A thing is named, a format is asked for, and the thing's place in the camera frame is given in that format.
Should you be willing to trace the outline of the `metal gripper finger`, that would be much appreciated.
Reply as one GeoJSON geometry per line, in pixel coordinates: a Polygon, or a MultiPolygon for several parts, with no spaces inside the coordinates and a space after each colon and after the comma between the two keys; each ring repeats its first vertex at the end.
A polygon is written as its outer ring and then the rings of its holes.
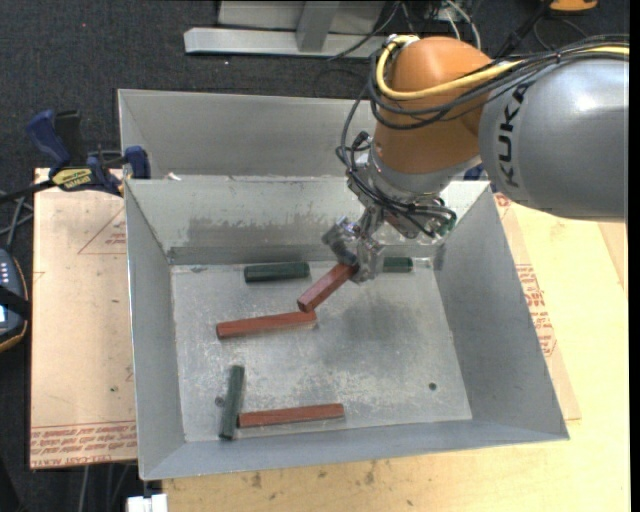
{"type": "Polygon", "coordinates": [[[377,240],[361,238],[356,245],[357,270],[351,277],[351,281],[357,284],[373,280],[377,275],[378,260],[384,246],[377,240]]]}
{"type": "Polygon", "coordinates": [[[340,264],[356,266],[357,255],[348,248],[359,235],[359,226],[346,216],[340,217],[336,223],[322,236],[322,243],[330,248],[340,264]]]}

